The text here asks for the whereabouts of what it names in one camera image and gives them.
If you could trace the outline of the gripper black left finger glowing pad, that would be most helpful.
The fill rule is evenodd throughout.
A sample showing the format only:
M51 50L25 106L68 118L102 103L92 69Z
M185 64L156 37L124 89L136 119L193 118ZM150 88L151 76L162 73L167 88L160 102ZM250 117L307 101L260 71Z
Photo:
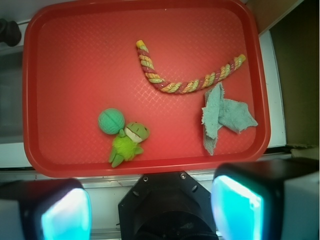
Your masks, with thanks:
M91 230L90 196L79 180L1 183L2 240L88 240Z

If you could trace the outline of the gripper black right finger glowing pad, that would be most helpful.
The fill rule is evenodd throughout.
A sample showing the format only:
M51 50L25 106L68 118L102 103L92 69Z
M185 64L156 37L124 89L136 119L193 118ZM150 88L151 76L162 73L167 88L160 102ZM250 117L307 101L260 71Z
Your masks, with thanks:
M296 157L220 165L211 208L225 240L317 240L320 162Z

